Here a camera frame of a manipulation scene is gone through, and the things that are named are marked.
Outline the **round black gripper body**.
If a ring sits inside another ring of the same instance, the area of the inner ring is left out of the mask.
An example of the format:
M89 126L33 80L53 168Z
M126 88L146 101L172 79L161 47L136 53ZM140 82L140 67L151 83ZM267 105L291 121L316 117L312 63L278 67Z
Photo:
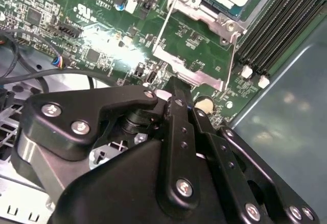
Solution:
M166 215L156 200L160 142L129 149L74 180L51 223L240 223L220 202L205 159L197 158L200 204L186 219Z

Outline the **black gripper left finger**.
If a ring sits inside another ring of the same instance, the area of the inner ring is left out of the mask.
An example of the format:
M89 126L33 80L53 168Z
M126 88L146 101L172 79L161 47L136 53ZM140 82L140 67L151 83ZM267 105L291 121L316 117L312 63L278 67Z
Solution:
M156 200L164 211L194 210L199 177L183 83L172 77L155 91L128 85L31 96L12 151L15 171L57 206L77 178L138 145L160 142Z

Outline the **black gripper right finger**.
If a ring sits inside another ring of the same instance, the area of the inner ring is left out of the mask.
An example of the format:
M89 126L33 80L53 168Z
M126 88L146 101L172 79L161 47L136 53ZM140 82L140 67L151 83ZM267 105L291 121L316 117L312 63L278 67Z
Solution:
M233 129L215 130L182 90L227 223L319 223L315 211Z

